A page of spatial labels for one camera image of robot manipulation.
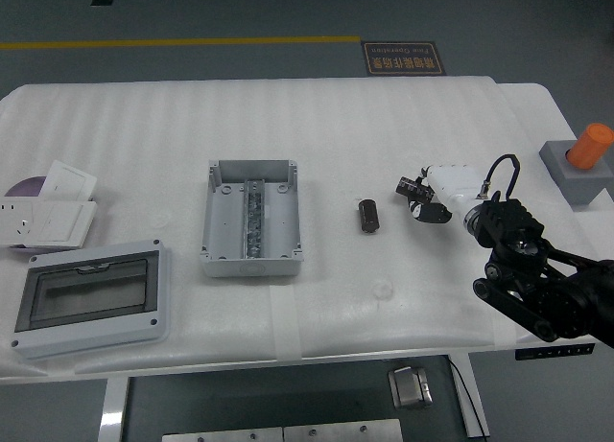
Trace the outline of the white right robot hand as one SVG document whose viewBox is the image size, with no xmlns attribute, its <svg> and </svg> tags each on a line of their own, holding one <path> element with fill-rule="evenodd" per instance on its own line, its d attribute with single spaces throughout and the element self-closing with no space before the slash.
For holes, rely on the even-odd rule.
<svg viewBox="0 0 614 442">
<path fill-rule="evenodd" d="M 443 224 L 458 219 L 465 228 L 474 221 L 484 201 L 482 181 L 467 166 L 431 166 L 409 183 L 408 203 L 413 217 L 422 222 Z"/>
</svg>

